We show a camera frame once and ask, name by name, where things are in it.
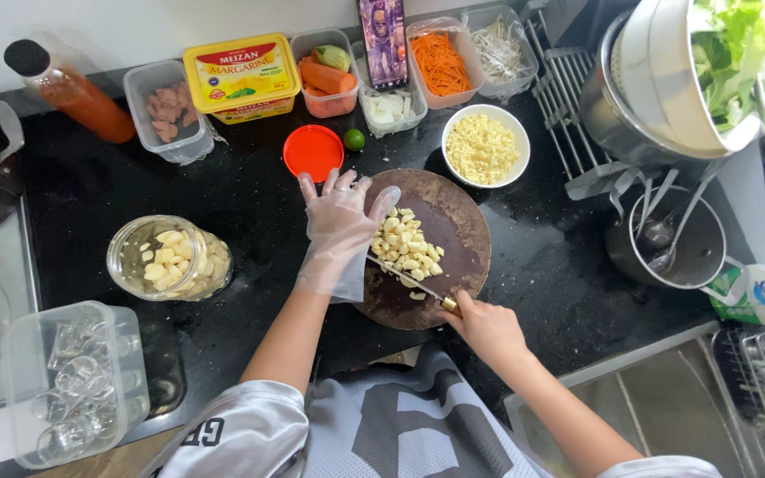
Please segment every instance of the green vegetable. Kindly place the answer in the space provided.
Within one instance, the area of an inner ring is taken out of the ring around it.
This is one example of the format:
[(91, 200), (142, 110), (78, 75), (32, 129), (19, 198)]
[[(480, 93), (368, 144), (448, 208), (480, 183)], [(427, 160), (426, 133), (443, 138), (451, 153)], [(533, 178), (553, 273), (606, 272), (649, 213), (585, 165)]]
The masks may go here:
[(365, 136), (358, 129), (348, 129), (344, 134), (344, 145), (351, 151), (359, 151), (365, 147)]
[(695, 0), (687, 21), (707, 111), (718, 131), (728, 131), (754, 111), (751, 88), (765, 60), (765, 0)]
[(240, 96), (249, 96), (255, 92), (256, 90), (252, 88), (242, 88), (242, 89), (239, 89), (237, 92), (234, 92), (232, 94), (227, 94), (226, 99), (232, 100), (233, 98), (239, 98)]
[(350, 55), (335, 45), (322, 45), (314, 49), (314, 55), (322, 65), (329, 66), (341, 71), (350, 69)]

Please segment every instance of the hand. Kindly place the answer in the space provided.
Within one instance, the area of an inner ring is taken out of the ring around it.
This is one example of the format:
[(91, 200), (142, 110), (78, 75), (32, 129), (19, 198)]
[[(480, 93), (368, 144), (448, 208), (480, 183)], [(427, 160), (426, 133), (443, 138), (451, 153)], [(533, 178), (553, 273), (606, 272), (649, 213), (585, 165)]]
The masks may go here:
[(502, 379), (515, 370), (520, 371), (522, 362), (534, 357), (527, 349), (525, 334), (518, 325), (515, 312), (473, 300), (463, 290), (456, 293), (456, 301), (462, 318), (446, 310), (440, 310), (439, 316), (447, 320), (474, 353)]
[(338, 170), (333, 168), (320, 197), (308, 173), (301, 173), (297, 179), (306, 200), (306, 235), (312, 244), (295, 288), (361, 302), (365, 253), (377, 227), (400, 199), (399, 188), (383, 189), (366, 216), (365, 193), (371, 187), (371, 178), (363, 177), (351, 188), (356, 171), (350, 169), (339, 178)]

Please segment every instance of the dish rack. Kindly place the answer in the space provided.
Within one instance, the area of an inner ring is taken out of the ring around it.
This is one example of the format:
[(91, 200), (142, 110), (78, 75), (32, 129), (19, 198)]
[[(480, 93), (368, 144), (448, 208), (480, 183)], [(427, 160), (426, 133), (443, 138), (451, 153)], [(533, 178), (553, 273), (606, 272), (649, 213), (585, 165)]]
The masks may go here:
[(541, 75), (530, 93), (537, 100), (545, 128), (563, 164), (568, 178), (566, 193), (575, 201), (610, 193), (610, 201), (623, 219), (619, 197), (636, 179), (644, 182), (645, 177), (638, 168), (611, 158), (583, 129), (579, 117), (580, 90), (595, 65), (595, 55), (581, 47), (550, 48), (542, 6), (543, 3), (527, 2), (519, 18), (539, 56)]
[(752, 361), (765, 361), (765, 328), (724, 328), (713, 356), (741, 418), (765, 432), (765, 383)]

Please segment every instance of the white bowl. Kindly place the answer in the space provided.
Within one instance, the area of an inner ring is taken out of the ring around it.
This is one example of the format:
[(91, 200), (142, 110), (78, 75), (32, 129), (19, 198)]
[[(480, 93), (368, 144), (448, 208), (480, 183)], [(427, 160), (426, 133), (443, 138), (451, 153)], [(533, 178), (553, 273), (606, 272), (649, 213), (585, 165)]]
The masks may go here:
[[(515, 136), (515, 149), (518, 152), (518, 159), (513, 163), (513, 167), (509, 168), (509, 171), (506, 172), (506, 175), (501, 178), (501, 180), (491, 185), (482, 185), (463, 178), (447, 159), (447, 136), (451, 133), (453, 125), (465, 116), (477, 115), (480, 113), (485, 114), (490, 119), (501, 122), (501, 125), (513, 132), (513, 136)], [(456, 112), (456, 114), (452, 115), (451, 119), (447, 121), (447, 124), (444, 125), (444, 131), (441, 134), (441, 153), (444, 156), (444, 163), (447, 164), (447, 168), (451, 170), (451, 173), (457, 179), (475, 188), (494, 189), (512, 183), (525, 171), (530, 159), (530, 141), (527, 138), (525, 127), (521, 126), (521, 123), (515, 119), (515, 116), (503, 108), (491, 104), (472, 104), (471, 106), (466, 106), (465, 108), (462, 108), (462, 110)]]
[[(719, 134), (707, 112), (693, 66), (687, 14), (694, 0), (661, 0), (649, 31), (649, 62), (657, 98), (676, 142), (696, 150), (742, 150), (760, 129), (757, 114)], [(765, 66), (761, 72), (765, 78)]]

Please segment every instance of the phone screen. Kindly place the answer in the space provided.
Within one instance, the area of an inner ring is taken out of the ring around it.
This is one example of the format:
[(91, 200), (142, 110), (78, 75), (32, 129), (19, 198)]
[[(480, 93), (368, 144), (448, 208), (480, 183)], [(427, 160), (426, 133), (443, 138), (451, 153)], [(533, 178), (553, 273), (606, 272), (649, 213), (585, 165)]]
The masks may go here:
[(406, 73), (403, 0), (358, 2), (371, 87), (377, 91), (405, 87), (409, 84), (409, 78)]

